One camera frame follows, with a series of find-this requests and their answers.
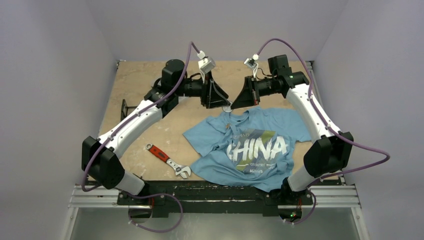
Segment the red wrench handle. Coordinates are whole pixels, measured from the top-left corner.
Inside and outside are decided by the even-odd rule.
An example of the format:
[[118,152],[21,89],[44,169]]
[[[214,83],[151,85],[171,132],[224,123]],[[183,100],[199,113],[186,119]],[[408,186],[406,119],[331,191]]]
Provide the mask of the red wrench handle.
[[148,151],[151,152],[153,155],[155,155],[158,159],[164,161],[165,163],[167,162],[168,159],[170,159],[170,157],[166,155],[166,153],[164,153],[155,145],[152,145]]

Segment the wrench head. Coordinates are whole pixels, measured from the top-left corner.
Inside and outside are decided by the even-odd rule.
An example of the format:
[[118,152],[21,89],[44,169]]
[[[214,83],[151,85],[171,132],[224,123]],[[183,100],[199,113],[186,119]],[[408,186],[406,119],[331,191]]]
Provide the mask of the wrench head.
[[189,166],[181,166],[179,171],[175,171],[175,176],[180,175],[183,179],[187,178],[187,175],[190,177],[192,175],[192,170]]

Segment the cable connector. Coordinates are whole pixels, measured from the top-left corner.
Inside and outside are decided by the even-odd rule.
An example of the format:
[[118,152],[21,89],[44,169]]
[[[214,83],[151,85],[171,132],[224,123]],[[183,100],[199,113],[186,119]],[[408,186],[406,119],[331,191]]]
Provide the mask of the cable connector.
[[244,65],[248,66],[250,69],[255,69],[258,67],[258,63],[256,62],[259,59],[259,55],[255,54],[252,58],[246,58],[244,61]]
[[210,56],[206,56],[202,58],[200,61],[198,61],[199,70],[206,75],[209,73],[212,69],[215,68],[216,64],[215,61]]
[[200,52],[197,54],[197,57],[202,60],[206,57],[206,54],[204,51],[200,50]]

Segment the robotic arm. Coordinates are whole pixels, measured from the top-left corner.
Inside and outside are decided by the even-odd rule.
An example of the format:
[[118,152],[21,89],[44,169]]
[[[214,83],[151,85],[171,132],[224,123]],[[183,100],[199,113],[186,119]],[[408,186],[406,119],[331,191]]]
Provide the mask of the robotic arm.
[[[257,67],[257,63],[254,61],[247,61],[246,63],[248,66]],[[88,174],[106,189],[117,188],[132,195],[143,196],[142,190],[147,188],[147,183],[140,177],[125,171],[119,158],[147,128],[165,117],[178,104],[178,96],[200,97],[200,103],[207,109],[230,106],[230,102],[227,100],[228,95],[216,84],[212,77],[211,70],[214,66],[215,62],[210,57],[203,56],[202,60],[199,61],[201,79],[191,79],[185,76],[174,94],[160,104],[139,114],[139,110],[150,106],[169,93],[183,73],[185,66],[181,60],[168,61],[162,69],[160,86],[154,86],[144,96],[144,100],[141,101],[136,110],[110,132],[97,139],[89,136],[84,140],[82,143],[81,168],[86,169],[94,152],[109,139],[95,158]],[[243,89],[231,108],[255,106],[259,104],[262,96],[282,94],[299,112],[309,130],[313,145],[304,156],[304,166],[282,182],[282,195],[295,197],[303,194],[308,185],[322,175],[346,167],[352,145],[345,143],[328,131],[327,126],[321,121],[309,102],[309,81],[302,72],[292,72],[286,55],[269,58],[268,66],[272,77],[256,80],[255,73],[252,76],[246,76]],[[318,108],[324,113],[320,105],[318,105]],[[133,119],[111,138],[111,133],[131,117]],[[331,122],[325,113],[324,117],[328,122]],[[333,124],[331,127],[343,137],[353,141],[349,132],[343,133]]]

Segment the tabletop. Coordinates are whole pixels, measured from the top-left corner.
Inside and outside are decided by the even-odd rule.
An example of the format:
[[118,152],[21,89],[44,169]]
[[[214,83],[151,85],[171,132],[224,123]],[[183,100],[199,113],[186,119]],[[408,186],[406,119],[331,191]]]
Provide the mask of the tabletop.
[[[302,71],[306,75],[299,61],[290,61],[289,65],[293,72]],[[121,61],[119,63],[100,134],[108,132],[120,122],[123,99],[128,106],[137,106],[140,103],[153,82],[161,76],[164,66],[164,61]],[[263,68],[265,74],[269,74],[266,61],[260,61],[259,67]],[[199,71],[197,62],[190,61],[187,71],[188,75],[197,73]],[[212,75],[216,83],[229,95],[229,100],[234,101],[243,87],[245,76],[252,75],[252,70],[242,61],[217,61]],[[262,78],[261,70],[257,75]],[[293,106],[281,94],[261,97],[259,106],[263,109],[293,109]],[[235,109],[232,113],[240,115],[246,109],[248,108]],[[147,129],[126,150],[120,159],[124,169],[142,176],[145,180],[183,180],[180,176],[175,176],[174,170],[169,165],[148,152],[145,146],[153,144],[177,164],[190,166],[199,159],[200,155],[192,148],[183,133],[205,118],[217,117],[221,112],[220,107],[215,109],[203,107],[199,97],[185,98],[165,118]],[[295,144],[293,172],[303,165],[303,156],[311,145],[310,141]],[[188,180],[202,180],[202,178],[192,173]]]

